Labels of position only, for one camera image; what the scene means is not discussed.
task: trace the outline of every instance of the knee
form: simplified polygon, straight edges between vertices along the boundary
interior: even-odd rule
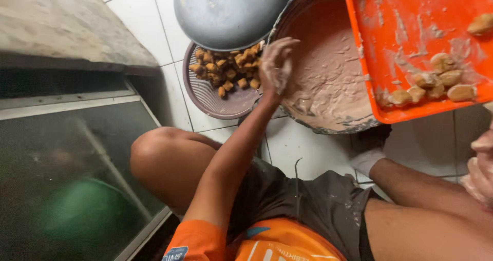
[[[175,127],[159,127],[137,138],[130,151],[130,170],[137,179],[146,179],[154,166],[166,160],[167,154],[184,130]]]

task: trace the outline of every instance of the brown batter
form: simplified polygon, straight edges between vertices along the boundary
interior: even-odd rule
[[[332,130],[374,119],[345,0],[309,3],[280,34],[301,40],[282,103],[295,118]]]

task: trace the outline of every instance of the orange t-shirt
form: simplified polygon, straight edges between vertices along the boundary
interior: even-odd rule
[[[288,219],[264,220],[226,248],[225,232],[203,220],[182,222],[162,261],[327,261],[346,260],[327,240]]]

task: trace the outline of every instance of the hand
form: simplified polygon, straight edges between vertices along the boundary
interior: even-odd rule
[[[284,89],[292,76],[292,48],[299,42],[300,40],[292,37],[284,37],[264,49],[260,65],[264,98],[280,103]]]
[[[485,107],[493,112],[493,102],[485,104]],[[471,148],[477,156],[469,160],[469,174],[460,181],[469,194],[493,211],[493,122],[488,131],[471,143]]]

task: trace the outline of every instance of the colander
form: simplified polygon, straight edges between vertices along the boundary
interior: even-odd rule
[[[202,112],[216,119],[238,119],[250,112],[255,101],[262,94],[262,87],[242,89],[234,81],[234,88],[226,92],[224,99],[217,94],[217,89],[210,81],[197,79],[197,74],[190,71],[188,66],[198,64],[195,51],[199,48],[191,42],[183,62],[183,83],[186,92]]]

